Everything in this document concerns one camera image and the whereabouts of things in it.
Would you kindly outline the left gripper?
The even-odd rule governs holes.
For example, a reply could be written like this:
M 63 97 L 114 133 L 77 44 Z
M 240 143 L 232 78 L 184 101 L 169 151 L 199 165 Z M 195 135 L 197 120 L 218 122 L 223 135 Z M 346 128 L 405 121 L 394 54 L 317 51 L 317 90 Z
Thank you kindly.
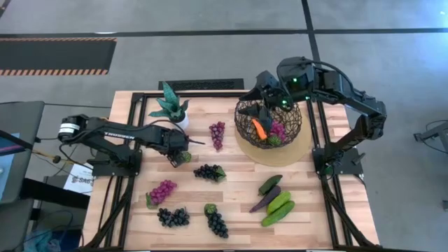
M 179 167 L 184 163 L 182 152 L 189 149 L 189 142 L 205 145 L 204 142 L 194 141 L 177 129 L 167 129 L 163 132 L 163 151 L 168 154 L 168 160 L 173 167 Z

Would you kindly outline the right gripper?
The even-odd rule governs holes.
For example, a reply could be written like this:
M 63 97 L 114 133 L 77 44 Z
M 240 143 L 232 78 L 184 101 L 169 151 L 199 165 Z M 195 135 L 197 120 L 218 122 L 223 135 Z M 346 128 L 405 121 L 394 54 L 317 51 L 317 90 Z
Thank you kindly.
M 253 89 L 243 94 L 240 101 L 264 100 L 269 105 L 279 105 L 279 81 L 269 72 L 263 71 L 256 76 L 256 82 Z M 241 114 L 258 118 L 262 128 L 266 133 L 270 133 L 272 128 L 272 117 L 270 110 L 266 106 L 260 107 L 255 103 L 241 109 Z

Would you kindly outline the orange carrot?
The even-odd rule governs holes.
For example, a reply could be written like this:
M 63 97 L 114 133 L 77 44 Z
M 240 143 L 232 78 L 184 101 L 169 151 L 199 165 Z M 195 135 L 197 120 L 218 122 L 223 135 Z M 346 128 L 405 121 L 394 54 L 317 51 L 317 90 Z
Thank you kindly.
M 257 119 L 253 118 L 251 120 L 251 122 L 253 123 L 256 133 L 258 135 L 258 137 L 260 138 L 260 140 L 266 140 L 267 139 L 267 134 L 263 128 L 263 126 L 258 122 Z

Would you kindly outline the pink grape bunch with leaf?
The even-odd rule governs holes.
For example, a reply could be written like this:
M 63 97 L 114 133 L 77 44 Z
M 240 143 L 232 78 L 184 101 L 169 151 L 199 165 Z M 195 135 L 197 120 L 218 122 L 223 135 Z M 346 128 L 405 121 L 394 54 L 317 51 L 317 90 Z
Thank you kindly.
M 146 193 L 146 206 L 148 209 L 157 208 L 177 188 L 177 184 L 170 180 L 162 181 L 158 187 Z
M 280 146 L 283 144 L 286 141 L 286 129 L 284 125 L 274 120 L 267 140 L 272 146 Z

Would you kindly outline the dark red grape bunch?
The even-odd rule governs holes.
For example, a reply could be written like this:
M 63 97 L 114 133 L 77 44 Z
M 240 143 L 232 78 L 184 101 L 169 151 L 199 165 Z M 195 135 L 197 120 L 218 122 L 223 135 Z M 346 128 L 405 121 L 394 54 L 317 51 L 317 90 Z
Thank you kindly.
M 225 131 L 225 123 L 218 121 L 212 124 L 210 127 L 211 139 L 213 141 L 213 147 L 220 151 L 223 148 L 223 135 Z

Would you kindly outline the leafless black grape bunch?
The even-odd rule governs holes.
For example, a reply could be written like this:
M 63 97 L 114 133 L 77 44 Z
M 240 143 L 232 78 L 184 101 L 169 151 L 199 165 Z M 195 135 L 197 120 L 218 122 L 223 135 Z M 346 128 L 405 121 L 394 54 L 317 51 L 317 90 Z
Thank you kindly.
M 185 207 L 175 209 L 174 211 L 160 208 L 157 217 L 162 227 L 175 228 L 190 224 L 190 214 Z

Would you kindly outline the dark green cucumber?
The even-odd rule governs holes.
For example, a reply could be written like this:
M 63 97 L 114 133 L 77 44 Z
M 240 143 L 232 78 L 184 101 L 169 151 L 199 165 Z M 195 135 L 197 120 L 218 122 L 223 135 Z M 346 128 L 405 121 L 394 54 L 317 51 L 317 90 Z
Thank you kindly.
M 274 175 L 266 180 L 258 189 L 258 195 L 264 196 L 266 195 L 274 186 L 276 186 L 280 180 L 283 178 L 282 175 Z

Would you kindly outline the purple eggplant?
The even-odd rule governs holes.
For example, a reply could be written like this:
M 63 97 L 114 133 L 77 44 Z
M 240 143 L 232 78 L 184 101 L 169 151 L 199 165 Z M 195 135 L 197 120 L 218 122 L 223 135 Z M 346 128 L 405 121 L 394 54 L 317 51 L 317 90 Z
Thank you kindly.
M 276 185 L 274 186 L 255 206 L 253 206 L 249 212 L 253 213 L 259 209 L 266 207 L 272 200 L 274 200 L 281 193 L 281 188 Z

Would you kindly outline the light green cucumber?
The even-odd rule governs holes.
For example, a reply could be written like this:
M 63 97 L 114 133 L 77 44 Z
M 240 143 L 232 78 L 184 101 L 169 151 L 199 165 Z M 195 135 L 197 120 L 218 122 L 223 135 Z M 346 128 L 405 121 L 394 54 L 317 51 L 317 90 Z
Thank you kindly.
M 283 191 L 277 195 L 267 206 L 267 214 L 274 213 L 277 209 L 282 207 L 291 199 L 291 193 L 289 191 Z

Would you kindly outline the snake plant in white pot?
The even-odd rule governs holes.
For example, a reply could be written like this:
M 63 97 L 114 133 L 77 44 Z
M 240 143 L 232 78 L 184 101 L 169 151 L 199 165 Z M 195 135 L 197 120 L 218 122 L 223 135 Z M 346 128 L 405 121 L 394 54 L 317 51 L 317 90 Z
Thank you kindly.
M 178 125 L 182 130 L 189 126 L 188 105 L 189 99 L 181 104 L 180 97 L 175 93 L 167 82 L 162 82 L 162 91 L 164 98 L 157 98 L 156 101 L 160 105 L 159 111 L 152 111 L 149 116 L 154 118 L 168 118 L 169 121 Z

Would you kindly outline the black floor vent grille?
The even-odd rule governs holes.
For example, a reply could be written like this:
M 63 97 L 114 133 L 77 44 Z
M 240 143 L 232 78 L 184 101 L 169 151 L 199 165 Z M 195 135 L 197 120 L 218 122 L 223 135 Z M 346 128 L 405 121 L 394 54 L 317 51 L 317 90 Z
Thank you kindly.
M 163 83 L 174 91 L 183 90 L 244 90 L 243 78 L 204 79 L 204 80 L 164 80 L 158 83 L 158 90 L 163 90 Z

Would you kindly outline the white printed paper sheet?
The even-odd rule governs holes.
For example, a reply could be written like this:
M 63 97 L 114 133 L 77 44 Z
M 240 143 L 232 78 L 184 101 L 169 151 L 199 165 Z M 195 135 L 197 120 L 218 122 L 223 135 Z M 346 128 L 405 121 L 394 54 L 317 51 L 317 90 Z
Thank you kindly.
M 75 164 L 67 177 L 63 189 L 91 196 L 95 181 L 91 168 L 92 165 L 88 163 L 85 163 L 83 166 Z

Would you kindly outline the black hazard-striped floor mat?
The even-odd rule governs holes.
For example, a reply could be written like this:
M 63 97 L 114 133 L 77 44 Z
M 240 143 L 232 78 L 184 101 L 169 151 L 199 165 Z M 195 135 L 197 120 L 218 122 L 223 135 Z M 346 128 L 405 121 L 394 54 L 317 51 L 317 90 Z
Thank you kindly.
M 0 76 L 99 76 L 116 38 L 0 38 Z

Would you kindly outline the grey side desk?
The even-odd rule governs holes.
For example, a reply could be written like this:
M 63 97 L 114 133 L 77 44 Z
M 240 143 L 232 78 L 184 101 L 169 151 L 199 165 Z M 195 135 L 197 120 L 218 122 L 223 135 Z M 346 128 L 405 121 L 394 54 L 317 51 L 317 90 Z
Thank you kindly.
M 29 144 L 37 136 L 43 114 L 42 101 L 24 101 L 0 104 L 0 130 L 14 135 Z M 32 151 L 6 156 L 10 165 L 0 167 L 0 204 L 8 204 L 19 199 Z

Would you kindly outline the blue cloth bundle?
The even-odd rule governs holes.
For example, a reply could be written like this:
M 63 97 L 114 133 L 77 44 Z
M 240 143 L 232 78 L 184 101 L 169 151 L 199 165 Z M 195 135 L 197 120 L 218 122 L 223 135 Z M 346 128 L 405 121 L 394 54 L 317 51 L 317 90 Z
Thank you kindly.
M 38 230 L 25 238 L 23 252 L 74 252 L 84 244 L 81 230 Z

